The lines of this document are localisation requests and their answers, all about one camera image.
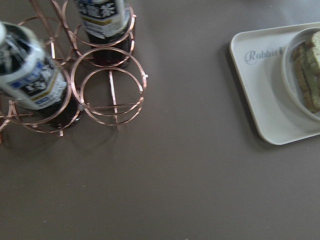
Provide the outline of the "white round plate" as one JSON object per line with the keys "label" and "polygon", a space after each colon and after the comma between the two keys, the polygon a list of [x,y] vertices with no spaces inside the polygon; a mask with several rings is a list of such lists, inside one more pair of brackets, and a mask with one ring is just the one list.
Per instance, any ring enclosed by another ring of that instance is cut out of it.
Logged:
{"label": "white round plate", "polygon": [[319,31],[319,28],[307,28],[294,35],[287,43],[281,60],[282,81],[289,97],[302,113],[317,122],[320,121],[320,111],[312,113],[305,107],[303,94],[294,71],[292,53],[299,44],[305,43]]}

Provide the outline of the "bread slice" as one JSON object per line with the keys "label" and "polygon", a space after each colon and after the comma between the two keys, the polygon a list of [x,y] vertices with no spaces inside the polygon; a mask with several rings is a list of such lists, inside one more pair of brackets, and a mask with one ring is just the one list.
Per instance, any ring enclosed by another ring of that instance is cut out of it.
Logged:
{"label": "bread slice", "polygon": [[303,46],[302,73],[306,86],[303,97],[306,107],[317,113],[320,110],[320,32],[315,32]]}
{"label": "bread slice", "polygon": [[305,53],[305,43],[303,42],[293,50],[291,59],[293,60],[294,72],[295,72],[295,76],[297,78],[300,90],[302,92],[304,105],[310,112],[312,112],[314,110],[314,105],[312,102],[311,94],[309,92],[307,80],[303,72],[304,53]]}

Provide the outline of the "cream rabbit tray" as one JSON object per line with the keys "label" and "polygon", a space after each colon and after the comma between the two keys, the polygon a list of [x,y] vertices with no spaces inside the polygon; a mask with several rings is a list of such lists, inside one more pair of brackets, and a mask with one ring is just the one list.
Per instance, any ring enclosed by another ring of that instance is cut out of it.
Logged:
{"label": "cream rabbit tray", "polygon": [[259,135],[274,145],[317,136],[320,121],[294,102],[282,78],[290,40],[319,22],[245,31],[230,43],[230,54]]}

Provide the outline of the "right tea bottle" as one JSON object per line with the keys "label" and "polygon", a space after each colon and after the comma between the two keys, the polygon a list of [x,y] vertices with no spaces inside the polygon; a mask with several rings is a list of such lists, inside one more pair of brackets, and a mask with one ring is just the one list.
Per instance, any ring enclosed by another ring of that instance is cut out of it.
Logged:
{"label": "right tea bottle", "polygon": [[131,12],[126,0],[76,0],[75,5],[82,20],[91,47],[93,62],[102,67],[125,68],[129,59],[119,51],[101,49],[109,44],[129,52],[130,39],[123,38],[131,23]]}

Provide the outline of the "tea bottle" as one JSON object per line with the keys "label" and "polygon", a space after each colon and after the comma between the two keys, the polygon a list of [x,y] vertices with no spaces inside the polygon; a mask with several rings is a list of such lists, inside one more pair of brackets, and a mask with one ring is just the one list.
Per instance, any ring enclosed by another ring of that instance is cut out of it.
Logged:
{"label": "tea bottle", "polygon": [[30,29],[0,23],[0,93],[17,105],[48,119],[59,130],[81,119],[79,104],[68,96],[68,80],[62,69]]}
{"label": "tea bottle", "polygon": [[82,20],[91,47],[93,62],[102,67],[125,68],[129,59],[119,51],[101,49],[109,44],[129,52],[130,39],[123,38],[131,23],[131,12],[126,0],[76,0],[75,5]]}

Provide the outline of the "front tea bottle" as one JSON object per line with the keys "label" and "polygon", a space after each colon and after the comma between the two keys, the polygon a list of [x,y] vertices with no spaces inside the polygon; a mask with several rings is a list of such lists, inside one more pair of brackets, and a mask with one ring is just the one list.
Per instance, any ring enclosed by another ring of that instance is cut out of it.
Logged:
{"label": "front tea bottle", "polygon": [[17,105],[48,119],[59,130],[81,119],[79,104],[68,96],[68,80],[62,69],[30,29],[0,23],[0,93]]}

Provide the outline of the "bread slice on plate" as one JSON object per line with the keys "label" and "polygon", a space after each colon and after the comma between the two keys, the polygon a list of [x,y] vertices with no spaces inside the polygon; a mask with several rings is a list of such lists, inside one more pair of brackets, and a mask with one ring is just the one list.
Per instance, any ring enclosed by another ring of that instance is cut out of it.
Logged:
{"label": "bread slice on plate", "polygon": [[304,53],[305,53],[305,43],[303,42],[293,50],[291,59],[293,60],[294,72],[295,72],[295,76],[297,78],[300,90],[302,92],[304,105],[310,112],[312,112],[314,110],[314,105],[312,102],[311,94],[309,92],[307,80],[303,72]]}

